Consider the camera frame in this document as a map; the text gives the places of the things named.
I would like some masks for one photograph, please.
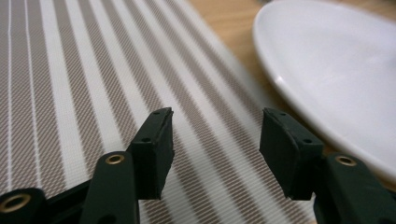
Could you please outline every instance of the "striped placemat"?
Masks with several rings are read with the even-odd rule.
[[[309,223],[259,152],[276,107],[185,0],[0,0],[0,193],[91,177],[172,106],[176,156],[142,223]]]

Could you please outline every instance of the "white plate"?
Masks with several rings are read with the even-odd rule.
[[[396,24],[332,2],[281,0],[262,8],[253,36],[288,102],[396,183]]]

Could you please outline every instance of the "striped cloth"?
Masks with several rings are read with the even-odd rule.
[[[176,156],[142,223],[309,223],[259,153],[276,107],[185,0],[0,0],[0,193],[48,197],[172,106]]]

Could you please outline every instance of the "table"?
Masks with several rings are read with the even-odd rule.
[[[252,24],[256,14],[266,1],[259,0],[190,0],[208,25],[216,32],[224,44],[233,52],[239,61],[262,86],[266,93],[276,99],[278,105],[304,123],[295,111],[287,105],[267,79],[265,72],[256,56],[251,35]],[[353,7],[373,12],[389,20],[396,21],[396,2],[387,0],[339,0]],[[337,148],[326,143],[325,152],[336,151]],[[394,184],[381,178],[381,182],[389,189],[396,190]]]

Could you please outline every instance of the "wooden table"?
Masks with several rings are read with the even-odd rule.
[[[265,92],[271,94],[285,111],[302,121],[270,84],[265,75],[266,71],[262,69],[256,56],[251,31],[252,24],[254,17],[266,2],[262,0],[190,0],[190,2],[261,84]],[[396,21],[396,0],[341,0],[337,2],[359,7]],[[337,150],[329,143],[326,145],[326,152]],[[387,188],[396,191],[395,184],[390,184],[384,179],[381,181]]]

